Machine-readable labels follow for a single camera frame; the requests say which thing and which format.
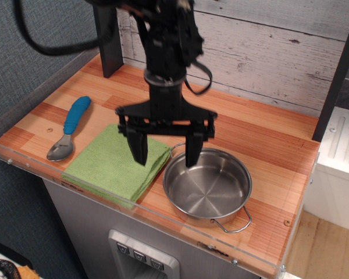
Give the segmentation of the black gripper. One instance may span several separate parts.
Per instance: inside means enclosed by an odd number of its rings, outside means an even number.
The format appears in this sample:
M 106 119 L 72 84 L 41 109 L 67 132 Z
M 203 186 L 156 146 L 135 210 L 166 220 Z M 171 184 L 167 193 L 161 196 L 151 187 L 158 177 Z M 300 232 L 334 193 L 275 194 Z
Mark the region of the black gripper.
M 116 109 L 119 132 L 127 137 L 133 159 L 145 166 L 146 134 L 186 136 L 186 167 L 197 164 L 203 142 L 215 136 L 217 113 L 187 102 L 182 83 L 149 83 L 149 100 Z

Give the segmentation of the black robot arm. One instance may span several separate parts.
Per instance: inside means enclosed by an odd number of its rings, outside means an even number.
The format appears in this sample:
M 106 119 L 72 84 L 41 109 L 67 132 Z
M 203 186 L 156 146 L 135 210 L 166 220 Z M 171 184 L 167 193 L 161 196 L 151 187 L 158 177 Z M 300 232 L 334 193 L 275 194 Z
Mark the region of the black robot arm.
M 194 166 L 203 143 L 215 135 L 217 114 L 187 102 L 182 87 L 189 86 L 187 68 L 211 71 L 197 61 L 203 54 L 203 38 L 194 18 L 193 1 L 91 1 L 97 7 L 121 8 L 137 23 L 146 56 L 144 79 L 149 99 L 121 106 L 119 132 L 126 138 L 136 162 L 145 165 L 149 134 L 186 138 L 186 166 Z

